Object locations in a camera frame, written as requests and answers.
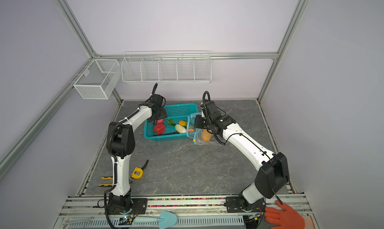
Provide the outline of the clear zip top bag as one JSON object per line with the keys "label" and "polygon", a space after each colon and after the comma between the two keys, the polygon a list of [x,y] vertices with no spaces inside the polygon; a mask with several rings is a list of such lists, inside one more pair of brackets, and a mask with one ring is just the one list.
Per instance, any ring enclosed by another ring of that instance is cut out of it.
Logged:
{"label": "clear zip top bag", "polygon": [[[203,130],[202,129],[196,129],[195,128],[195,118],[196,118],[196,115],[201,115],[200,112],[197,112],[197,113],[192,113],[190,114],[189,118],[188,118],[188,121],[187,121],[187,132],[186,132],[186,135],[189,139],[191,139],[193,141],[193,144],[196,145],[196,146],[207,146],[207,145],[215,145],[217,144],[217,140],[214,138],[213,134],[212,134],[212,137],[211,137],[211,140],[209,142],[204,142],[203,139],[202,139],[202,132]],[[189,129],[194,129],[195,132],[194,133],[189,133],[188,130]]]}

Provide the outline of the red pepper toy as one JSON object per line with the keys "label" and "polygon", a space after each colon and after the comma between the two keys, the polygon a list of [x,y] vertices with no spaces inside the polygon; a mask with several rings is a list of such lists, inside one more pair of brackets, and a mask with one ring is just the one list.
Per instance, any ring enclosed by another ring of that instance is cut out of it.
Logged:
{"label": "red pepper toy", "polygon": [[161,136],[165,131],[166,131],[166,126],[163,123],[156,124],[154,126],[154,132],[157,136]]}

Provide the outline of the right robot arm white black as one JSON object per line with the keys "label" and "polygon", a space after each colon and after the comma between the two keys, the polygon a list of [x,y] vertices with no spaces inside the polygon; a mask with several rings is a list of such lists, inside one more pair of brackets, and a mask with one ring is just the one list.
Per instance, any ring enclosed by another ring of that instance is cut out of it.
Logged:
{"label": "right robot arm white black", "polygon": [[255,167],[257,174],[253,183],[240,192],[232,207],[250,212],[262,202],[262,199],[271,199],[289,181],[288,160],[283,153],[266,149],[256,140],[252,139],[231,116],[218,108],[210,93],[203,93],[201,103],[202,113],[195,119],[195,128],[225,146],[235,146]]}

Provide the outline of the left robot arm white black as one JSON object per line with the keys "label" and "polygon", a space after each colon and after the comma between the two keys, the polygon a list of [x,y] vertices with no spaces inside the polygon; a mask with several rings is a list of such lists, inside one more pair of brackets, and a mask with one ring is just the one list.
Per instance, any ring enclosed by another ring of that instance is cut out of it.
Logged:
{"label": "left robot arm white black", "polygon": [[130,213],[133,208],[129,164],[136,146],[134,132],[145,121],[157,122],[168,117],[166,99],[156,94],[157,87],[155,83],[151,96],[134,112],[108,126],[106,149],[113,164],[113,186],[104,192],[106,211],[115,207],[120,213]]}

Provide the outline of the orange gloved hand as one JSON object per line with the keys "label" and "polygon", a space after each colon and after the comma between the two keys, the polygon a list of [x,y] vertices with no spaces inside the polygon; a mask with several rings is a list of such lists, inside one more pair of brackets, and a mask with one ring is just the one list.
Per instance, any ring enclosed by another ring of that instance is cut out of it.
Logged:
{"label": "orange gloved hand", "polygon": [[304,229],[306,227],[304,218],[287,204],[277,200],[281,210],[266,207],[264,217],[272,225],[273,229]]}

